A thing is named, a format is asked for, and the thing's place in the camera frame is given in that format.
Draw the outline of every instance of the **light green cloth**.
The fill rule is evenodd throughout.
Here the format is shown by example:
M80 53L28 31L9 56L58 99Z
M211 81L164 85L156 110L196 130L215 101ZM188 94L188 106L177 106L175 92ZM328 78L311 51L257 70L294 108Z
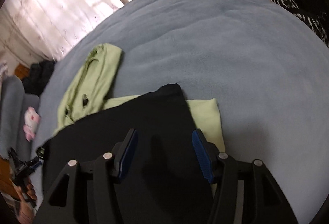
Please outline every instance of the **light green cloth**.
M103 109L119 106L127 101L137 98L137 95L108 99ZM211 100L187 100L186 101L195 126L202 130L207 141L214 143L220 152L225 152L220 113L215 98Z
M116 74L120 56L121 49L108 43L96 46L89 53L58 106L54 135L75 121L103 109L104 97ZM86 99L88 103L84 106L83 100Z

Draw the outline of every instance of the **gray sofa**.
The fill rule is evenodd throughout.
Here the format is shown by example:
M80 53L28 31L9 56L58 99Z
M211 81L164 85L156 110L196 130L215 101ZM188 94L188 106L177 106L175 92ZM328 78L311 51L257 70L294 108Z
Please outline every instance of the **gray sofa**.
M27 161L31 156L32 143L25 138L24 114L31 106L39 108L39 97L24 92L23 84L17 76L10 76L2 83L0 100L0 155L8 159L7 150L13 147L18 157Z

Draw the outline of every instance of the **pink stuffed toy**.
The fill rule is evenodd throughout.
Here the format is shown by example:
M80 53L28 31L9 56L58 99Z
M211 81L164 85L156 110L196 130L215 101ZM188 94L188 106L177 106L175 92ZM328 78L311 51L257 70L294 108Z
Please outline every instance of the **pink stuffed toy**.
M25 125L23 130L25 132L25 137L28 141L31 141L36 136L37 127L40 122L40 116L36 113L33 107L29 107L24 115Z

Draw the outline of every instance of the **bed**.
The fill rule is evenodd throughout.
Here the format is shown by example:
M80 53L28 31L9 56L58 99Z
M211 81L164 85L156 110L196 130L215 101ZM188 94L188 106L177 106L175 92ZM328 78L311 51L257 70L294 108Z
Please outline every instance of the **bed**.
M302 21L268 0L133 0L56 64L32 156L99 43L124 53L112 97L179 83L187 99L216 98L226 151L262 159L299 223L312 220L329 193L329 50ZM41 169L31 176L38 205L41 178Z

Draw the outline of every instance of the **human hand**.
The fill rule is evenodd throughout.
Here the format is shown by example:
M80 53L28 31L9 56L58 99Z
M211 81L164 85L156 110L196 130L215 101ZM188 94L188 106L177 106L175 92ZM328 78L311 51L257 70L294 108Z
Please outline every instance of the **human hand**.
M22 188L19 186L14 185L15 191L17 192L17 195L19 196L19 199L21 202L26 202L23 197L23 191ZM31 184L31 180L29 179L29 183L26 186L27 192L26 194L31 197L33 200L37 200L36 192L33 189L33 185Z

